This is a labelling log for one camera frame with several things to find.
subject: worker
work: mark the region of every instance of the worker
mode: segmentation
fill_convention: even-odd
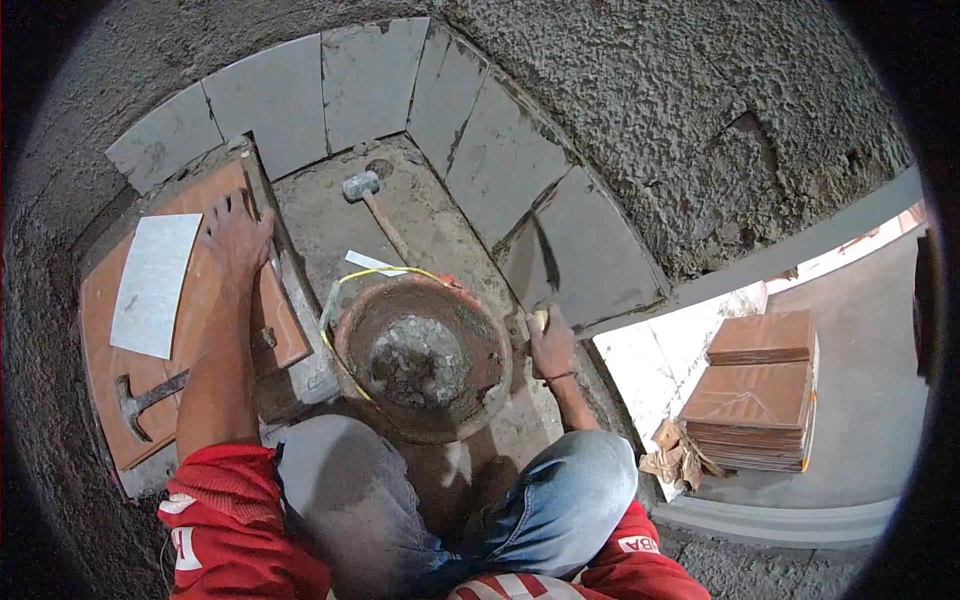
[[[263,447],[250,311],[273,226],[271,212],[249,215],[240,192],[204,216],[200,242],[223,283],[183,389],[180,467],[158,511],[177,553],[172,597],[323,599],[332,582],[341,600],[709,598],[660,553],[634,502],[633,452],[580,395],[573,332],[556,307],[545,333],[527,324],[571,431],[470,518],[456,547],[425,529],[403,459],[362,422],[315,417]]]

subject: mortar bowl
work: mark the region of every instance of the mortar bowl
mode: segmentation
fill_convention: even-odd
[[[509,393],[513,355],[503,325],[466,290],[426,276],[395,276],[364,289],[344,311],[334,347],[344,395],[367,402],[361,386],[409,442],[463,440]]]

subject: bracelet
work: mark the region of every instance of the bracelet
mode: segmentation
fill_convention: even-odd
[[[564,377],[570,377],[570,376],[572,376],[572,375],[574,375],[574,374],[576,374],[576,373],[573,372],[573,371],[567,371],[567,372],[562,372],[562,373],[560,373],[559,375],[557,375],[557,376],[555,376],[555,377],[544,377],[544,378],[543,378],[543,387],[544,387],[544,388],[548,388],[548,387],[550,387],[550,384],[553,383],[554,381],[556,381],[557,379],[563,379]]]

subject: jeans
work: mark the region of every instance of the jeans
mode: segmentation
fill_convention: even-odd
[[[277,472],[292,535],[329,568],[341,600],[435,598],[487,572],[572,576],[600,550],[636,493],[626,440],[567,433],[475,515],[453,548],[423,526],[406,463],[348,417],[290,427]]]

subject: yellow wire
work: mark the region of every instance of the yellow wire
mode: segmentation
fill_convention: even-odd
[[[346,283],[347,281],[350,281],[351,279],[356,279],[357,277],[360,277],[360,276],[369,275],[371,273],[383,273],[384,271],[405,271],[407,273],[416,273],[418,275],[430,277],[437,283],[440,283],[442,286],[448,287],[446,283],[439,277],[433,275],[432,273],[428,273],[423,269],[418,269],[417,267],[379,267],[376,269],[366,269],[364,271],[357,271],[356,273],[351,273],[348,276],[341,277],[338,283]],[[360,383],[357,381],[356,377],[353,376],[353,373],[350,372],[350,369],[347,368],[347,363],[345,363],[344,359],[340,357],[340,354],[337,352],[336,348],[334,348],[333,345],[330,344],[329,338],[326,337],[326,328],[321,330],[320,337],[324,339],[324,343],[326,344],[326,347],[330,348],[330,351],[333,353],[333,355],[337,357],[338,361],[340,361],[340,366],[343,367],[344,372],[350,376],[350,380],[353,381],[353,387],[357,389],[357,392],[360,393],[360,396],[362,396],[365,400],[369,401],[371,404],[376,406],[376,402],[373,401],[373,398],[371,398],[370,395],[368,395],[367,392],[364,391],[362,387],[360,387]]]

